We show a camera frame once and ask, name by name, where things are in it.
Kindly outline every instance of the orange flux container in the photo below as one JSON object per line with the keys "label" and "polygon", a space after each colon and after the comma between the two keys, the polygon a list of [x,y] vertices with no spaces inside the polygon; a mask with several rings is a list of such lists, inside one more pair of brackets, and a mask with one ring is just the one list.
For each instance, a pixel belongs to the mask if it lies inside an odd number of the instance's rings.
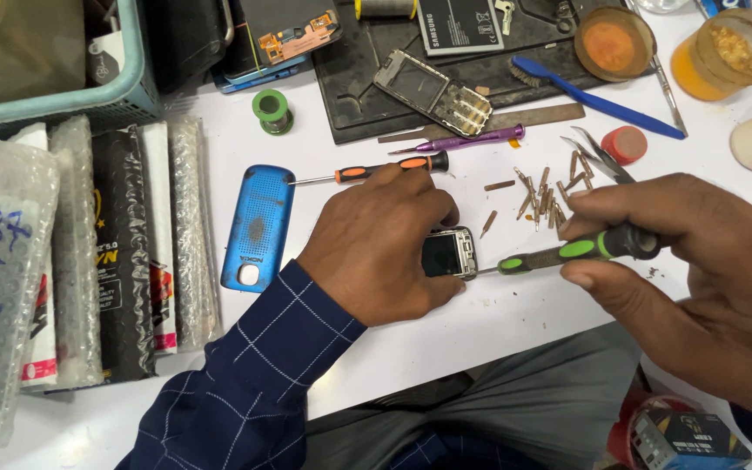
{"label": "orange flux container", "polygon": [[711,17],[675,48],[672,74],[699,100],[718,101],[752,85],[752,10]]}

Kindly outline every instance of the green-handled screwdriver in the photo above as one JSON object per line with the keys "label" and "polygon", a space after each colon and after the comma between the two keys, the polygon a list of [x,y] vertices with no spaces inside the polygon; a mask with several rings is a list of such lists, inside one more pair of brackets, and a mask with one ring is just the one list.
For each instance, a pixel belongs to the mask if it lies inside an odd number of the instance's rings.
{"label": "green-handled screwdriver", "polygon": [[559,266],[574,259],[609,260],[621,256],[654,259],[661,248],[659,235],[623,222],[618,227],[582,235],[558,248],[510,256],[499,261],[495,268],[478,271],[478,274],[498,272],[512,276],[531,272],[533,269]]}

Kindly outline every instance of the cleaning brush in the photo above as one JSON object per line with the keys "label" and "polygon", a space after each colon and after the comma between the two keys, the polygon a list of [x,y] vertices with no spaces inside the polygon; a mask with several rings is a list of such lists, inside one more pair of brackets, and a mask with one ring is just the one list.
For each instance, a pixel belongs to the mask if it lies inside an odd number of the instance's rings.
{"label": "cleaning brush", "polygon": [[643,113],[630,110],[625,106],[603,100],[590,93],[585,93],[579,88],[573,86],[559,75],[552,73],[543,65],[538,64],[530,59],[525,59],[517,55],[512,56],[510,61],[510,71],[520,81],[533,88],[541,86],[541,79],[548,79],[556,86],[564,90],[572,99],[589,106],[597,111],[614,116],[615,118],[642,127],[648,131],[666,135],[674,139],[683,140],[686,138],[684,133],[663,121],[658,121]]}

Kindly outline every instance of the metal ruler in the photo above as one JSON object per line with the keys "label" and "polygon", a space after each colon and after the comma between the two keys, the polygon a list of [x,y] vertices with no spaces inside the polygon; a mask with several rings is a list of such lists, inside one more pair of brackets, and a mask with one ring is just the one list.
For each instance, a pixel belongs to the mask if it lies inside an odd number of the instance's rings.
{"label": "metal ruler", "polygon": [[[559,104],[558,106],[548,106],[533,110],[493,114],[486,122],[483,131],[500,131],[501,129],[515,127],[518,124],[530,126],[549,124],[552,122],[572,121],[583,117],[585,117],[585,109],[582,108],[580,103]],[[380,137],[379,143],[387,144],[390,142],[413,141],[416,139],[433,141],[435,139],[445,139],[448,137],[454,137],[454,134],[439,124],[428,124],[419,131]]]}

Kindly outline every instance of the hand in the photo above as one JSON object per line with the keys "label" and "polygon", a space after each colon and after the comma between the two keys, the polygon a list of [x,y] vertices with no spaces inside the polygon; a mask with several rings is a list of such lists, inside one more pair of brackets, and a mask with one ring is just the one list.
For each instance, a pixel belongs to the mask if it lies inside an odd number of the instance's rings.
{"label": "hand", "polygon": [[689,263],[690,299],[673,302],[615,262],[573,261],[561,275],[588,291],[661,368],[752,409],[752,206],[689,175],[571,195],[564,239],[631,221]]}
{"label": "hand", "polygon": [[298,264],[365,326],[418,319],[465,289],[454,276],[426,278],[425,236],[460,218],[428,172],[379,168],[327,202]]}

